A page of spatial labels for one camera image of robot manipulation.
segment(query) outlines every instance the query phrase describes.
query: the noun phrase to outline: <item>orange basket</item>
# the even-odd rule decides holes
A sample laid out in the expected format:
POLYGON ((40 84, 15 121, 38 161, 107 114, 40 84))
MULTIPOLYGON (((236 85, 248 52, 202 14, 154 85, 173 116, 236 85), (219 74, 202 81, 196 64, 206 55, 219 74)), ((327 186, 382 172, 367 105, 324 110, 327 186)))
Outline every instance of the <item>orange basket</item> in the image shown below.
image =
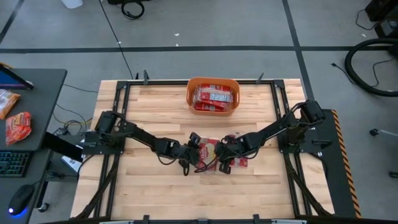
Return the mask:
POLYGON ((192 78, 191 80, 189 80, 187 85, 187 104, 191 112, 194 114, 209 115, 209 116, 229 116, 232 113, 234 113, 235 109, 239 106, 239 84, 237 81, 227 78, 202 78, 202 77, 192 78), (233 94, 232 109, 226 112, 195 110, 191 106, 193 93, 195 92, 195 88, 201 84, 214 84, 214 85, 223 85, 230 87, 232 89, 232 94, 233 94))

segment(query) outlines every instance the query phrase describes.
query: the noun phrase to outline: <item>chair wheel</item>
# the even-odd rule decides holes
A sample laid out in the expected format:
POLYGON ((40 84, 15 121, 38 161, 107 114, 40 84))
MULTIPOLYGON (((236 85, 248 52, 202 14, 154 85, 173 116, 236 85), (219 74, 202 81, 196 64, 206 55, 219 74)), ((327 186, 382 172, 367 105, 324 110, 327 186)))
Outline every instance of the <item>chair wheel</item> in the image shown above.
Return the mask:
POLYGON ((49 209, 49 207, 50 207, 50 204, 43 202, 42 206, 40 208, 38 208, 38 211, 39 212, 45 212, 45 211, 47 211, 49 209))
POLYGON ((379 130, 377 130, 376 128, 372 129, 372 130, 369 131, 369 134, 371 136, 377 136, 379 134, 379 130))

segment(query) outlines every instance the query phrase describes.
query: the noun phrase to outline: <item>laptop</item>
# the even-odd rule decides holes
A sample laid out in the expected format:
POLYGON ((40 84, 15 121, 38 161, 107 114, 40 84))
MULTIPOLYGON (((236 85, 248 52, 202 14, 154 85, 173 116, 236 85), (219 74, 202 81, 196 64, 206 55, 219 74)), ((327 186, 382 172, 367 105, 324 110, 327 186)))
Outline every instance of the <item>laptop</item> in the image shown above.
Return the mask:
POLYGON ((33 84, 25 81, 10 69, 0 65, 0 89, 3 90, 32 90, 33 84))

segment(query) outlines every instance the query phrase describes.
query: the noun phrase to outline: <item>gray floor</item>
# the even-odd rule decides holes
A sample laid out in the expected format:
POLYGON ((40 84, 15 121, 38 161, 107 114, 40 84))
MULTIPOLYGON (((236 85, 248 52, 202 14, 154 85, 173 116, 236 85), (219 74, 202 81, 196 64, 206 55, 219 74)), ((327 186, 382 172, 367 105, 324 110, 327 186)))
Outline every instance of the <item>gray floor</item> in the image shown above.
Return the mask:
MULTIPOLYGON (((354 23, 356 13, 370 0, 289 0, 301 46, 350 46, 376 37, 354 23)), ((0 30, 17 0, 0 4, 0 30)), ((282 0, 153 0, 144 2, 146 13, 137 21, 125 19, 120 9, 104 7, 123 47, 175 47, 270 45, 293 46, 282 0)), ((366 14, 360 23, 372 26, 366 14)), ((25 0, 1 49, 66 49, 117 47, 96 0, 85 0, 77 9, 61 1, 25 0)), ((127 52, 133 73, 146 69, 151 78, 231 77, 301 78, 294 51, 184 51, 127 52)), ((353 86, 330 64, 343 66, 346 52, 303 52, 315 99, 324 108, 339 112, 348 157, 363 217, 398 220, 398 180, 387 176, 398 170, 395 162, 398 139, 371 137, 372 128, 398 132, 396 98, 372 96, 353 86)), ((390 58, 384 52, 360 52, 353 66, 369 83, 374 82, 372 64, 390 58)), ((120 53, 0 54, 0 62, 20 68, 66 68, 65 83, 97 90, 100 80, 126 79, 129 73, 120 53)), ((380 88, 396 90, 398 63, 376 67, 380 88)), ((58 103, 86 119, 93 114, 96 95, 64 87, 58 103)), ((79 119, 55 109, 63 121, 79 119)), ((51 121, 49 131, 59 127, 51 121)), ((66 220, 75 184, 49 185, 45 199, 52 206, 35 212, 31 223, 66 220)))

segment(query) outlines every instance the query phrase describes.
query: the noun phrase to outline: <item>wooden table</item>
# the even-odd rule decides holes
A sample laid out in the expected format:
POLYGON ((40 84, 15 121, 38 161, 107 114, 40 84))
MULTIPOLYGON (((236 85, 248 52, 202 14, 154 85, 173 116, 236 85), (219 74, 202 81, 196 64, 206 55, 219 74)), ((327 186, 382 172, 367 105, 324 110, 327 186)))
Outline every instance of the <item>wooden table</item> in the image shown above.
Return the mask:
MULTIPOLYGON (((290 106, 305 101, 299 79, 284 81, 290 106)), ((91 128, 102 111, 111 110, 116 83, 101 82, 91 128)), ((276 120, 269 86, 241 85, 240 106, 225 118, 191 114, 185 102, 185 90, 181 85, 132 86, 127 120, 157 137, 180 142, 187 142, 192 131, 221 139, 233 132, 258 131, 276 120)), ((301 155, 301 160, 308 188, 324 208, 333 213, 322 163, 306 154, 301 155)), ((103 156, 95 156, 82 167, 71 217, 79 214, 97 191, 102 161, 103 156)), ((299 188, 296 189, 303 214, 303 200, 299 188)), ((107 195, 103 199, 102 215, 107 195)), ((252 218, 253 214, 261 218, 294 217, 284 159, 276 138, 266 142, 257 157, 249 161, 247 169, 233 168, 231 175, 191 171, 187 177, 182 175, 177 163, 163 166, 148 147, 127 139, 119 163, 113 220, 142 220, 143 215, 150 215, 151 220, 240 219, 252 218)))

